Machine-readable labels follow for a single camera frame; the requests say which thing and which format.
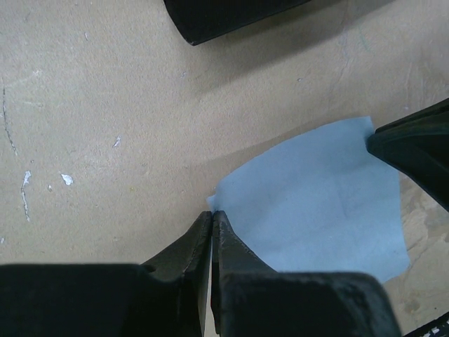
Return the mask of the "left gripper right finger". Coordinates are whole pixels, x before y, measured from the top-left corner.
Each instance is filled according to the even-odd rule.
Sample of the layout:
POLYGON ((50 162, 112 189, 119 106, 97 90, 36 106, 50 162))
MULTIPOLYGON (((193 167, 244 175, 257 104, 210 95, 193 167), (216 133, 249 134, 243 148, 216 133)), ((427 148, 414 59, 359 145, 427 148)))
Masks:
POLYGON ((277 272, 213 216, 210 304, 220 336, 400 336, 386 292, 358 272, 277 272))

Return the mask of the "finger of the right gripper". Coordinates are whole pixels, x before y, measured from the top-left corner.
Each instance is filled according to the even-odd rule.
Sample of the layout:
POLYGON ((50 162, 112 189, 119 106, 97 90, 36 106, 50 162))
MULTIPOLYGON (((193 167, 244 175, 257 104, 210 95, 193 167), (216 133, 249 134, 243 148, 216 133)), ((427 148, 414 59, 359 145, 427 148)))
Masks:
POLYGON ((448 210, 448 100, 378 128, 367 151, 448 210))

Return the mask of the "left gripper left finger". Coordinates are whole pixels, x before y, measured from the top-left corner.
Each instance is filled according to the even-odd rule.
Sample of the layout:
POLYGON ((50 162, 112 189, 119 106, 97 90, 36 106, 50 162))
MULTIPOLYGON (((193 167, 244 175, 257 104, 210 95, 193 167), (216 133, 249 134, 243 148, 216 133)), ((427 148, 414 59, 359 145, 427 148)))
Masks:
POLYGON ((2 336, 202 336, 212 214, 141 264, 1 266, 2 336))

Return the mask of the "blue cleaning cloth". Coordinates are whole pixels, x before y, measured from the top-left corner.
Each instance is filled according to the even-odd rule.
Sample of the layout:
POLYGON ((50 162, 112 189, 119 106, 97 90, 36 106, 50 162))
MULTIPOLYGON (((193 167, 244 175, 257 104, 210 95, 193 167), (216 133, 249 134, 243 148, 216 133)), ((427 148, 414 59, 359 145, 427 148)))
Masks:
POLYGON ((370 117, 295 136, 224 177, 207 202, 278 272, 364 272, 386 282, 410 263, 398 172, 371 155, 370 117))

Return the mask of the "black glasses case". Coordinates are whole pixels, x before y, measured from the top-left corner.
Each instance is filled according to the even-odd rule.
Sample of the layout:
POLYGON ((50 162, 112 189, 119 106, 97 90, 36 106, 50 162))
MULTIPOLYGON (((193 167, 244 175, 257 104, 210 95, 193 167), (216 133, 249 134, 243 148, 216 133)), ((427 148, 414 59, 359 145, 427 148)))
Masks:
POLYGON ((307 0, 165 0, 164 5, 182 38, 196 46, 307 0))

